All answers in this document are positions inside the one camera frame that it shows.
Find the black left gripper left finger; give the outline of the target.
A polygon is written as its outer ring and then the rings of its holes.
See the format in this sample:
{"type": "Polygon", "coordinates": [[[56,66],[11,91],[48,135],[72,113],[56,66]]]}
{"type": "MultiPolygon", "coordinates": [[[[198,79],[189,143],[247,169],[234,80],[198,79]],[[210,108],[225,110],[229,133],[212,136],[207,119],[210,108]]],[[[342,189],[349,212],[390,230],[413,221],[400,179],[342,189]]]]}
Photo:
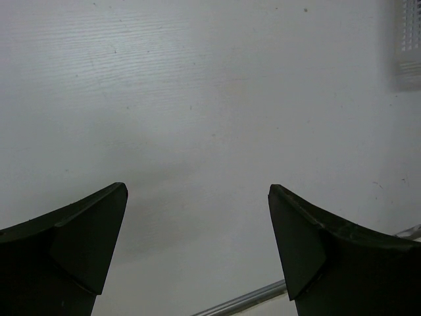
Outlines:
{"type": "Polygon", "coordinates": [[[2,315],[91,315],[128,200],[116,182],[1,230],[2,315]]]}

